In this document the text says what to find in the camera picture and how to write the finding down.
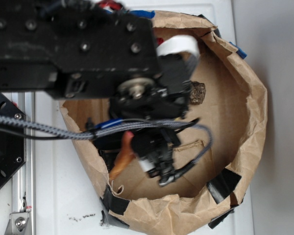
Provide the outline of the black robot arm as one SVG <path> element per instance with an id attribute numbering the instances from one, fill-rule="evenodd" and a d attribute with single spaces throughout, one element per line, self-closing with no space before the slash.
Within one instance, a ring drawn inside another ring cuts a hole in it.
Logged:
<path id="1" fill-rule="evenodd" d="M 152 21 L 90 0 L 0 0 L 0 92 L 110 100 L 113 118 L 183 118 L 191 69 Z"/>

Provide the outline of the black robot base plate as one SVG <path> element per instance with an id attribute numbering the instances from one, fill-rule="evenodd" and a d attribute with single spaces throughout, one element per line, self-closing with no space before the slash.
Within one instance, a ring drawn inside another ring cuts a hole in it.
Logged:
<path id="1" fill-rule="evenodd" d="M 25 115 L 0 93 L 0 115 L 23 120 Z M 0 132 L 0 189 L 25 163 L 24 139 Z"/>

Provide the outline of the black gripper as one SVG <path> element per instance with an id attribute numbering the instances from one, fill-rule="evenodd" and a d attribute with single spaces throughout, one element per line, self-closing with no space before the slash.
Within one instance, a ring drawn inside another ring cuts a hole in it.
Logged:
<path id="1" fill-rule="evenodd" d="M 110 98 L 111 118 L 184 118 L 189 109 L 194 56 L 160 56 L 163 73 L 157 79 L 133 78 L 118 86 Z"/>

